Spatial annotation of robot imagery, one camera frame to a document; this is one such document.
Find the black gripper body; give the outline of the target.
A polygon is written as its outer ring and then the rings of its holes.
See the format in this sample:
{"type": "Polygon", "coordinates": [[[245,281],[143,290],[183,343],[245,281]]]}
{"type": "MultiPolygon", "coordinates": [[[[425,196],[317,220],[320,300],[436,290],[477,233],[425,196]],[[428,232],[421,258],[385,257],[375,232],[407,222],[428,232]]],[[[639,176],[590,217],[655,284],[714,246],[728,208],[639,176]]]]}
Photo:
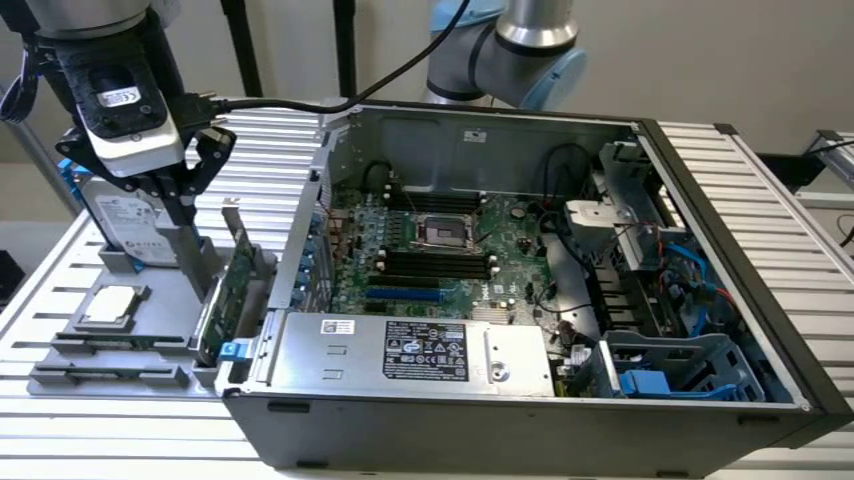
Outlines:
{"type": "Polygon", "coordinates": [[[179,72],[169,41],[165,35],[163,17],[155,9],[145,10],[145,26],[143,27],[143,46],[145,58],[157,88],[168,106],[169,115],[177,131],[177,145],[172,164],[185,162],[185,149],[189,143],[189,127],[187,126],[187,92],[179,72]]]}

